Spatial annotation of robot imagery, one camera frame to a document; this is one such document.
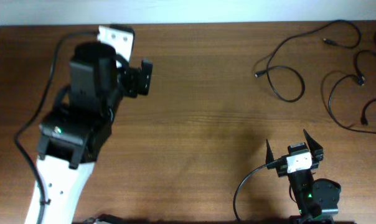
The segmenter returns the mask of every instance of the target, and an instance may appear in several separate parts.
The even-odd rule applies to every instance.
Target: green led light
[[[61,134],[61,133],[62,133],[62,130],[61,130],[60,128],[58,128],[58,127],[55,127],[55,128],[54,128],[54,131],[55,131],[56,133],[58,133],[58,134]]]

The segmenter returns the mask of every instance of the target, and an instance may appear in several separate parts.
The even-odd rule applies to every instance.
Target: wood grain
[[[239,24],[133,25],[136,31],[131,63],[143,57],[154,64],[149,96],[125,98],[113,134],[103,146],[75,214],[76,221],[110,213],[150,220],[234,220],[233,193],[242,178],[265,161],[265,139],[275,157],[290,144],[304,141],[303,129],[325,148],[325,160],[314,178],[342,185],[336,220],[376,223],[376,136],[338,127],[322,103],[321,82],[332,71],[354,73],[358,49],[375,49],[376,21],[356,22],[363,40],[356,50],[323,45],[323,37],[355,42],[355,33],[336,25],[288,42],[273,65],[297,69],[306,92],[296,103],[278,100],[266,77],[256,79],[252,66],[287,36],[311,30],[322,22],[259,22]],[[34,178],[12,142],[12,135],[32,115],[49,74],[54,46],[72,31],[96,26],[0,27],[0,223],[22,223],[31,200]],[[88,37],[70,40],[59,63],[41,118],[55,92],[68,82],[68,60]],[[257,69],[263,69],[264,63]],[[370,125],[360,125],[363,105],[376,97],[376,59],[360,61],[367,84],[347,81],[336,90],[337,119],[376,131],[376,104],[367,112]],[[325,78],[329,95],[343,74]],[[272,79],[285,97],[296,96],[299,82],[284,71]],[[32,157],[39,122],[22,137]],[[243,219],[287,218],[298,209],[290,200],[287,178],[262,170],[238,196]]]

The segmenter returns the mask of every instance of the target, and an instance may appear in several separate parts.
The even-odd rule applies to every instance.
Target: cable connector
[[[277,160],[274,160],[273,151],[271,150],[270,144],[268,142],[268,139],[265,139],[266,145],[267,145],[267,154],[265,156],[265,163],[267,164],[267,169],[275,169],[282,165],[285,158],[279,158]]]
[[[368,120],[367,120],[367,118],[365,118],[365,116],[361,117],[361,124],[362,125],[368,125]]]
[[[360,75],[360,76],[358,77],[358,79],[357,79],[357,83],[358,83],[358,85],[360,85],[360,86],[365,85],[365,77],[364,77],[363,75]]]
[[[255,73],[255,77],[258,78],[258,77],[264,75],[267,71],[268,71],[267,69],[266,69],[266,70],[260,70],[260,71],[257,71],[257,72]]]
[[[329,40],[329,39],[326,39],[326,38],[323,38],[322,40],[325,44],[329,44],[329,45],[332,45],[332,46],[338,46],[337,42],[333,41],[333,40]]]

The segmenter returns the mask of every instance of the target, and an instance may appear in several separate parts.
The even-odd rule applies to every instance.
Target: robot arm
[[[314,180],[312,169],[317,169],[324,159],[324,149],[304,130],[308,146],[301,142],[288,147],[289,154],[274,160],[271,147],[266,142],[268,169],[276,169],[278,177],[288,176],[301,216],[290,217],[292,224],[333,224],[333,215],[339,212],[337,203],[341,186],[331,180]]]
[[[149,91],[152,64],[143,60],[142,68],[129,67],[134,31],[100,27],[98,39],[76,47],[70,60],[70,85],[59,91],[52,111],[40,124],[37,169],[47,202],[42,223],[72,222],[100,149],[111,135],[120,101]],[[62,102],[66,95],[68,104]],[[36,183],[25,224],[36,223],[39,210]]]

